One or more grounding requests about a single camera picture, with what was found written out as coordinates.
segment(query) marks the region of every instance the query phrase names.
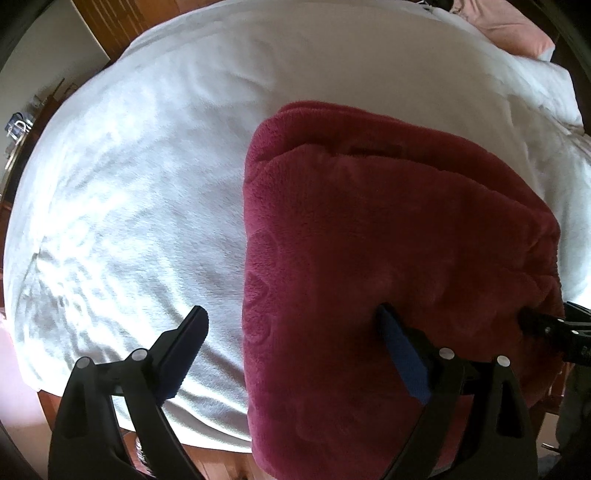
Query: bed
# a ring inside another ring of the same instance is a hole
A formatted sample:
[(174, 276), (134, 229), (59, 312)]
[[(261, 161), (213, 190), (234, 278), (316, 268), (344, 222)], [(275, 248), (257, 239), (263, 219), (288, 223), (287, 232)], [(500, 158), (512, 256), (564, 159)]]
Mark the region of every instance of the bed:
[[(458, 17), (409, 2), (230, 0), (137, 38), (39, 140), (4, 264), (30, 386), (60, 396), (79, 357), (122, 359), (199, 304), (210, 334), (165, 412), (182, 443), (250, 451), (243, 160), (256, 126), (302, 99), (496, 154), (560, 222), (564, 298), (591, 305), (591, 142), (566, 70), (509, 55)], [(124, 403), (116, 409), (132, 430)]]

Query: red blanket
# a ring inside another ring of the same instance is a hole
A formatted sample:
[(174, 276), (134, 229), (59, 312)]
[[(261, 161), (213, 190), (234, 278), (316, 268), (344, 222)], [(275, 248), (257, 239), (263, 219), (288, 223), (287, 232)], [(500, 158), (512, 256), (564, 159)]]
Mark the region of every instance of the red blanket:
[(555, 377), (559, 358), (524, 338), (516, 315), (563, 313), (558, 223), (474, 143), (288, 105), (252, 139), (244, 214), (248, 420), (255, 459), (278, 480), (376, 480), (412, 431), (421, 406), (372, 323), (382, 302), (438, 347), (508, 356), (529, 405)]

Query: fleece fabric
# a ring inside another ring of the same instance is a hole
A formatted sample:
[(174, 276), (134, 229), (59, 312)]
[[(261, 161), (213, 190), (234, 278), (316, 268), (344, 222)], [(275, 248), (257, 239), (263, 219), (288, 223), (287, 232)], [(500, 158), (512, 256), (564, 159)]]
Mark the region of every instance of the fleece fabric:
[[(526, 402), (560, 359), (524, 307), (560, 315), (558, 223), (478, 145), (387, 116), (288, 105), (246, 158), (243, 332), (257, 463), (278, 480), (380, 478), (421, 413), (372, 322), (382, 302), (463, 358), (511, 359)], [(470, 400), (459, 403), (449, 463)]]

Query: pink fabric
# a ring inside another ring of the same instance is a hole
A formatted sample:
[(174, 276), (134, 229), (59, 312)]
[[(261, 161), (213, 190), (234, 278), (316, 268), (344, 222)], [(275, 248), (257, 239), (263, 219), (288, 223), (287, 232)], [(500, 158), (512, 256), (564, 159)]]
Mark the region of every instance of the pink fabric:
[(512, 55), (537, 59), (554, 49), (552, 39), (506, 0), (455, 0), (451, 12)]
[(376, 480), (412, 431), (421, 407), (372, 323), (382, 302), (464, 358), (508, 355), (529, 405), (556, 375), (559, 358), (524, 339), (516, 315), (563, 312), (558, 224), (481, 147), (295, 103), (252, 139), (244, 209), (248, 420), (255, 459), (278, 480)]

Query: blue gripper pad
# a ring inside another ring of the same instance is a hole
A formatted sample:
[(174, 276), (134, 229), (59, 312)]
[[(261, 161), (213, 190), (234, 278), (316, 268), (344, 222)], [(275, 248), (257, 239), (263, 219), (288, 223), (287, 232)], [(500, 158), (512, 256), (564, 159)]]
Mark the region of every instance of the blue gripper pad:
[(426, 405), (431, 400), (427, 367), (404, 334), (397, 318), (381, 305), (376, 312), (376, 318), (380, 335), (408, 393), (422, 405)]

